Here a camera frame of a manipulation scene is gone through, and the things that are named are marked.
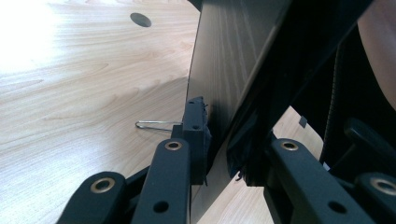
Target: metal pin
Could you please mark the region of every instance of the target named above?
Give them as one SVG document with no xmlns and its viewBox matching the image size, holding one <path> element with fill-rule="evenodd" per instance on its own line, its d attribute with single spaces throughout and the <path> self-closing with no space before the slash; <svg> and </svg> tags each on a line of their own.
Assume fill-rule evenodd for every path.
<svg viewBox="0 0 396 224">
<path fill-rule="evenodd" d="M 134 126 L 138 129 L 152 129 L 152 130 L 158 130 L 158 131 L 166 131 L 166 132 L 172 132 L 171 129 L 164 129 L 164 128 L 156 128 L 156 127 L 150 127 L 150 126 L 144 126 L 141 124 L 182 124 L 182 122 L 178 121 L 156 121 L 156 120 L 139 120 L 137 121 Z"/>
</svg>

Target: wooden table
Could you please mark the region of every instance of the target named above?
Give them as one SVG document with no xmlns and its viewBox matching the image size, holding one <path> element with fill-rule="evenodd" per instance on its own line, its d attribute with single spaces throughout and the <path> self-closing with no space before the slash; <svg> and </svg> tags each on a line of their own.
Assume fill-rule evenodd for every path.
<svg viewBox="0 0 396 224">
<path fill-rule="evenodd" d="M 150 164 L 170 134 L 134 123 L 182 119 L 198 20 L 185 0 L 0 3 L 2 223 L 54 223 L 90 175 Z M 227 190 L 201 223 L 271 220 L 262 189 Z"/>
</svg>

